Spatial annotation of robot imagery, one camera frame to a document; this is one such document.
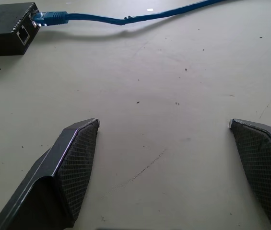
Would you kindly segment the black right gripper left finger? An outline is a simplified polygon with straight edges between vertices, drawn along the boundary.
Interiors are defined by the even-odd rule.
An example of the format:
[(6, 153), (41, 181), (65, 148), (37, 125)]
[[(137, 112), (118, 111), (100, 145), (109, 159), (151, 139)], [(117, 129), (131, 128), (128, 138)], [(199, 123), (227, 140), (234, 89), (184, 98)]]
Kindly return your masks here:
[(0, 230), (64, 230), (81, 211), (94, 162), (98, 118), (63, 129), (0, 212)]

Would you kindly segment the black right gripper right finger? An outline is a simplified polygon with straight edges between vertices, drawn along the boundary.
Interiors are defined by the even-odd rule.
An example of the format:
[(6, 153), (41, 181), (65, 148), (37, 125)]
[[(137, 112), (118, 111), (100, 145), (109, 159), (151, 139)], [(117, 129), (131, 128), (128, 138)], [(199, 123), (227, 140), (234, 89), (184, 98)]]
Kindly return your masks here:
[(231, 119), (229, 128), (247, 181), (271, 223), (271, 126)]

